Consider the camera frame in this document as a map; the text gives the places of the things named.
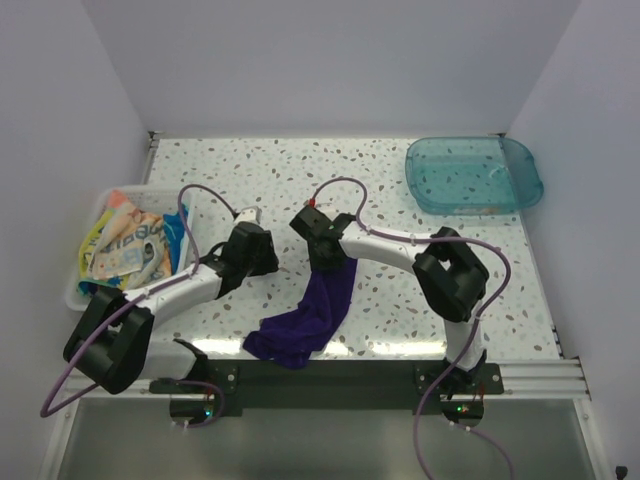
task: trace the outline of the teal container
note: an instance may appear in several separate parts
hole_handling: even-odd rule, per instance
[[[409,147],[405,170],[420,208],[437,215],[512,213],[544,192],[533,155],[510,138],[423,138]]]

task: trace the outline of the purple cloth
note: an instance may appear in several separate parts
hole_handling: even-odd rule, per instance
[[[244,349],[260,360],[273,360],[287,368],[302,368],[314,351],[322,350],[349,311],[358,262],[311,273],[298,309],[262,320]]]

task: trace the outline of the purple cable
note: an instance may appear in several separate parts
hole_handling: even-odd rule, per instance
[[[367,226],[362,221],[362,210],[364,209],[364,206],[367,203],[367,198],[368,198],[367,187],[360,180],[358,180],[356,178],[353,178],[353,177],[337,177],[337,178],[333,178],[331,180],[328,180],[328,181],[324,182],[322,185],[320,185],[316,189],[316,191],[313,193],[313,196],[311,197],[311,199],[313,201],[315,201],[316,196],[320,193],[320,191],[322,191],[325,187],[327,187],[328,185],[330,185],[332,183],[335,183],[335,182],[351,182],[351,183],[355,183],[360,188],[362,188],[362,193],[363,193],[362,201],[360,202],[360,205],[358,206],[358,209],[356,210],[356,222],[358,223],[358,226],[360,228],[362,228],[363,230],[365,230],[369,234],[373,234],[373,235],[376,235],[378,237],[386,238],[387,240],[393,240],[393,241],[396,241],[396,242],[416,243],[416,244],[454,243],[454,242],[455,243],[470,243],[472,245],[478,245],[480,247],[486,248],[487,250],[490,250],[491,252],[495,253],[500,258],[500,260],[502,260],[502,263],[504,264],[504,268],[505,268],[504,280],[502,281],[500,286],[496,289],[496,291],[478,309],[478,312],[476,313],[473,325],[471,326],[471,333],[469,334],[469,338],[467,339],[467,342],[464,344],[462,350],[460,351],[460,354],[440,374],[440,376],[438,378],[436,378],[433,381],[433,383],[431,383],[431,385],[429,385],[429,388],[427,388],[427,391],[424,393],[424,395],[422,395],[422,398],[420,399],[420,403],[418,404],[418,408],[417,408],[417,411],[416,411],[416,414],[415,414],[415,418],[414,418],[414,421],[413,421],[413,447],[414,447],[415,452],[416,452],[416,457],[418,459],[418,463],[420,463],[420,467],[422,467],[422,471],[425,473],[427,478],[429,478],[430,480],[434,480],[434,476],[431,473],[431,470],[429,469],[429,467],[427,465],[427,462],[425,461],[425,459],[422,456],[422,453],[420,451],[420,439],[418,437],[418,427],[420,425],[420,416],[421,416],[422,410],[424,409],[424,405],[427,402],[427,398],[429,398],[429,395],[431,395],[433,393],[433,391],[438,387],[440,382],[442,382],[442,380],[444,380],[447,377],[447,375],[449,375],[449,373],[451,373],[451,371],[453,371],[453,369],[456,368],[456,366],[458,365],[460,360],[462,360],[462,358],[465,356],[465,354],[467,353],[467,351],[471,347],[471,344],[473,343],[473,339],[474,339],[474,337],[475,337],[475,335],[476,335],[476,333],[478,331],[478,328],[480,326],[480,317],[482,316],[484,311],[489,307],[489,305],[491,305],[500,296],[500,294],[502,294],[502,292],[507,287],[507,284],[509,283],[509,280],[511,279],[511,265],[509,264],[509,259],[506,257],[506,255],[504,253],[502,253],[502,251],[499,248],[494,247],[493,245],[491,245],[491,244],[489,244],[487,242],[483,242],[482,240],[477,240],[475,238],[465,238],[465,237],[410,238],[410,237],[405,237],[405,236],[401,236],[401,235],[393,235],[393,234],[390,234],[390,233],[381,232],[381,231],[375,230],[375,229]],[[496,441],[494,441],[491,437],[489,437],[488,435],[486,435],[484,433],[481,433],[481,432],[476,431],[474,429],[471,429],[471,432],[473,432],[475,435],[483,438],[487,442],[491,443],[502,454],[502,456],[504,457],[505,461],[507,462],[507,466],[509,467],[509,476],[510,476],[511,480],[514,480],[515,479],[515,468],[513,466],[513,461],[511,460],[511,458],[509,457],[507,452],[504,450],[504,448],[502,448],[502,446],[500,446]]]
[[[205,191],[211,193],[218,200],[220,200],[225,207],[227,207],[227,209],[231,212],[232,216],[237,215],[236,211],[231,207],[231,205],[229,205],[229,203],[224,198],[222,198],[222,196],[220,196],[217,192],[214,192],[213,190],[211,190],[209,187],[206,187],[206,186],[200,185],[200,184],[196,184],[196,183],[192,183],[192,184],[185,185],[184,187],[182,187],[182,189],[178,193],[178,213],[180,215],[180,220],[182,221],[182,225],[184,226],[184,231],[187,234],[187,237],[189,239],[189,244],[191,245],[191,248],[193,249],[193,253],[195,255],[195,261],[193,263],[193,269],[191,270],[190,273],[185,273],[184,275],[177,276],[177,277],[173,278],[172,280],[170,280],[170,281],[168,281],[166,283],[163,283],[161,285],[156,285],[155,287],[150,287],[148,295],[153,295],[154,293],[157,293],[157,292],[159,292],[159,291],[161,291],[161,290],[163,290],[163,289],[165,289],[167,287],[170,287],[172,285],[175,285],[176,283],[182,282],[183,280],[186,280],[187,278],[191,277],[194,273],[196,273],[197,270],[198,270],[198,267],[200,266],[200,254],[198,252],[198,245],[196,244],[196,241],[195,241],[195,238],[193,237],[193,233],[191,232],[191,229],[187,225],[187,217],[186,217],[185,212],[184,212],[184,205],[182,204],[182,197],[184,196],[184,193],[187,190],[189,190],[190,188],[201,188],[202,190],[205,190]],[[137,297],[135,297],[134,299],[129,300],[122,307],[120,307],[118,310],[116,310],[111,315],[109,315],[107,317],[107,319],[105,321],[103,321],[98,326],[98,328],[96,328],[91,333],[91,335],[89,335],[87,340],[80,346],[80,348],[73,355],[73,357],[71,357],[71,360],[69,360],[68,365],[66,366],[66,368],[64,369],[64,371],[62,372],[60,377],[58,377],[56,382],[53,384],[53,387],[51,388],[51,391],[49,392],[49,394],[45,398],[44,403],[42,404],[42,408],[40,409],[40,417],[42,417],[42,418],[50,417],[54,413],[60,411],[61,409],[63,409],[67,405],[75,402],[80,397],[86,395],[87,393],[89,393],[90,391],[92,391],[92,390],[94,390],[94,389],[96,389],[98,387],[98,384],[94,383],[93,385],[90,385],[87,388],[85,388],[85,389],[83,389],[83,390],[81,390],[79,392],[76,392],[75,394],[73,394],[69,398],[64,399],[62,402],[58,403],[57,405],[55,405],[53,407],[51,406],[51,404],[53,403],[53,400],[55,399],[55,397],[60,392],[60,389],[62,388],[62,385],[67,380],[67,378],[69,378],[69,376],[71,375],[71,372],[73,371],[73,369],[76,367],[76,365],[78,364],[78,362],[82,358],[82,355],[84,355],[84,353],[93,344],[93,342],[95,342],[95,340],[102,334],[102,332],[104,332],[107,328],[109,328],[109,326],[113,322],[115,322],[125,312],[127,312],[128,310],[133,308],[135,305],[140,303],[146,297],[147,297],[147,295],[141,294],[141,295],[138,295]],[[218,393],[218,395],[220,396],[220,399],[221,399],[221,401],[220,401],[221,408],[220,408],[220,410],[218,412],[216,412],[216,414],[212,418],[207,419],[205,422],[202,422],[202,423],[208,425],[209,423],[214,422],[215,420],[217,420],[220,417],[220,415],[222,414],[222,407],[224,406],[224,394],[222,393],[222,391],[219,388],[217,388],[213,384],[206,383],[206,382],[189,381],[190,383],[184,383],[184,382],[187,382],[187,380],[176,380],[176,382],[183,383],[184,385],[198,385],[198,384],[201,384],[200,386],[206,386],[207,388],[212,388],[214,391],[216,391],[216,393]],[[198,426],[204,426],[204,425],[200,425],[200,424],[189,425],[188,428],[194,428],[194,427],[198,427]]]
[[[213,390],[220,397],[220,408],[218,408],[218,411],[216,412],[215,415],[211,415],[209,418],[207,418],[203,422],[194,423],[193,425],[187,425],[186,426],[187,428],[206,427],[207,425],[212,424],[213,422],[215,422],[216,420],[218,420],[220,418],[220,415],[222,415],[222,412],[224,412],[224,393],[222,393],[222,390],[220,390],[220,388],[218,388],[213,383],[198,382],[196,380],[176,380],[176,383],[178,385],[190,385],[190,386],[194,386],[194,387],[210,388],[211,390]]]

